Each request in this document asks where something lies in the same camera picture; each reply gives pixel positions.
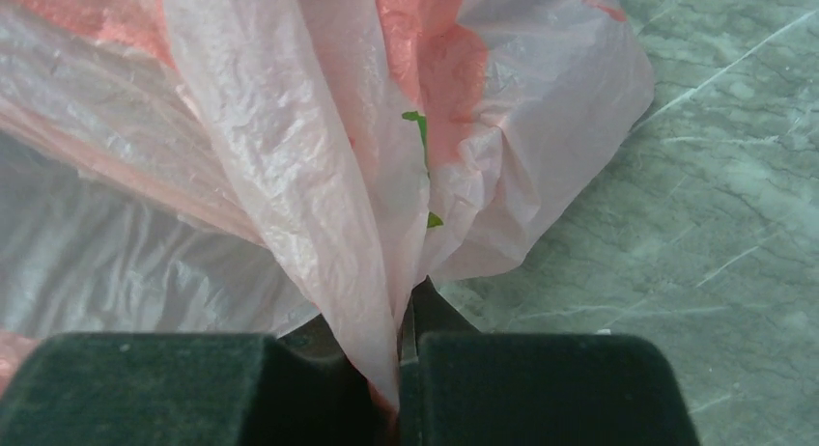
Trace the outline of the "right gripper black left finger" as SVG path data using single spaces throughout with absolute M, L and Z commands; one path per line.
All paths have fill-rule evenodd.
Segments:
M 387 445 L 322 319 L 262 333 L 66 333 L 1 398 L 5 445 Z

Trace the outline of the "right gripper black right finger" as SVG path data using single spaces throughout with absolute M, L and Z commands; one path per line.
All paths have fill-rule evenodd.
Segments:
M 483 333 L 416 286 L 401 340 L 405 445 L 696 445 L 668 360 L 634 335 Z

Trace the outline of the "pink plastic bag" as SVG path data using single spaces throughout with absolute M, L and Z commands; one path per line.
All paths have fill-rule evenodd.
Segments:
M 520 265 L 653 97 L 617 0 L 1 0 L 1 126 L 265 246 L 391 407 L 411 289 Z

